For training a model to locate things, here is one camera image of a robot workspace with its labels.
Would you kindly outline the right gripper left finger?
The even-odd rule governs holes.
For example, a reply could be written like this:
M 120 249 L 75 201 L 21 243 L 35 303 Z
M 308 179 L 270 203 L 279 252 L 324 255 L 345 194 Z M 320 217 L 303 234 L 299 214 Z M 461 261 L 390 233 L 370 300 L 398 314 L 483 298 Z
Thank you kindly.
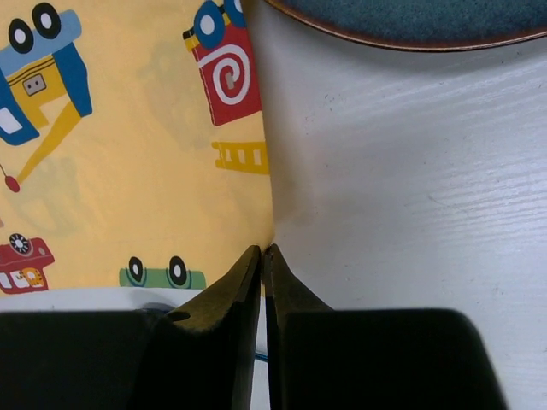
M 250 246 L 221 279 L 157 321 L 128 408 L 250 408 L 261 266 L 260 248 Z

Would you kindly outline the yellow cartoon vehicle cloth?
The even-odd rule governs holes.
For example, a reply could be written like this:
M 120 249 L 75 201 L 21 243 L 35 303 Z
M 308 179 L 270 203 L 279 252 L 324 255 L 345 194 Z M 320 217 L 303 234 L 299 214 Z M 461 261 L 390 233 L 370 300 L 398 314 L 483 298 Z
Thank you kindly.
M 1 4 L 1 293 L 202 290 L 274 236 L 242 1 Z

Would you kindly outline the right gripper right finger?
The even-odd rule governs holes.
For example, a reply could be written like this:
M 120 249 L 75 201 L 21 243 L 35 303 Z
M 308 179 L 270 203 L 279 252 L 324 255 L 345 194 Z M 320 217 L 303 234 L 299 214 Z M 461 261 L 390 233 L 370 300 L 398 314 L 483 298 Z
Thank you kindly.
M 264 255 L 274 409 L 504 409 L 483 341 L 443 308 L 336 310 Z

